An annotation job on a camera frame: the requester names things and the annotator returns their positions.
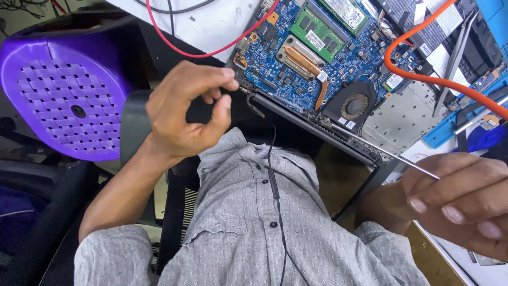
green ram stick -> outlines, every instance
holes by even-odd
[[[303,8],[290,32],[329,63],[345,45],[345,42],[307,7]]]
[[[353,35],[365,25],[367,15],[360,9],[358,4],[351,0],[318,0],[333,16],[339,20]]]

gray shirt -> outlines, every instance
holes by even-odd
[[[147,233],[135,225],[96,231],[75,257],[75,285],[279,285],[284,262],[268,180],[268,147],[237,128],[200,154],[201,188],[184,243],[158,281],[148,273]],[[330,220],[313,161],[273,148],[288,252],[311,286],[428,285],[407,238],[374,222],[353,234]],[[285,285],[305,285],[288,259]]]

orange hose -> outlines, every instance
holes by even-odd
[[[453,3],[456,0],[448,0],[443,6],[441,6],[434,14],[432,14],[427,20],[425,20],[423,23],[419,24],[418,26],[414,27],[411,31],[405,33],[404,35],[400,36],[397,40],[395,40],[386,50],[384,61],[385,65],[388,68],[388,70],[396,75],[399,75],[404,78],[417,80],[421,82],[426,83],[433,83],[438,84],[443,87],[450,88],[452,90],[456,90],[458,92],[463,93],[465,96],[471,98],[472,100],[478,102],[479,104],[483,105],[485,108],[491,110],[495,114],[497,114],[499,117],[503,118],[504,120],[508,121],[508,110],[506,110],[504,107],[498,105],[493,100],[489,99],[488,97],[484,96],[483,94],[472,90],[468,87],[465,87],[461,84],[458,84],[453,81],[449,81],[447,79],[442,78],[435,78],[430,77],[426,75],[420,75],[420,74],[414,74],[410,72],[406,72],[404,70],[401,70],[397,67],[395,67],[392,62],[390,61],[390,56],[395,49],[396,46],[398,46],[400,43],[402,43],[404,40],[407,40],[412,35],[418,33],[420,30],[428,26],[432,21],[434,21],[442,12],[444,12],[449,6],[453,5]]]

purple stool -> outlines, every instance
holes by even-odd
[[[104,24],[111,17],[116,20]],[[137,68],[128,63],[139,48],[125,41],[135,19],[121,12],[89,11],[60,18],[4,41],[2,87],[53,149],[80,160],[118,159],[121,111],[136,85],[130,80],[133,72],[126,70]],[[100,26],[90,28],[97,19]],[[72,25],[80,26],[76,30]]]

